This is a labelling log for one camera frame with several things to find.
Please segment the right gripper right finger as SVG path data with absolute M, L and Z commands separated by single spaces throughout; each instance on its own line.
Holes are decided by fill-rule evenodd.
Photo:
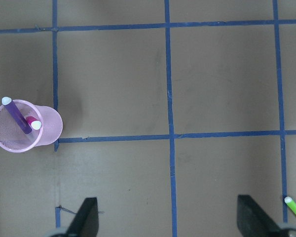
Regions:
M 238 195 L 236 221 L 243 237 L 281 236 L 281 228 L 250 195 Z

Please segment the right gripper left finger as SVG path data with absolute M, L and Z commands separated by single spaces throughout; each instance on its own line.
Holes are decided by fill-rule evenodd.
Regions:
M 98 202 L 86 198 L 66 230 L 67 237 L 96 237 L 99 231 Z

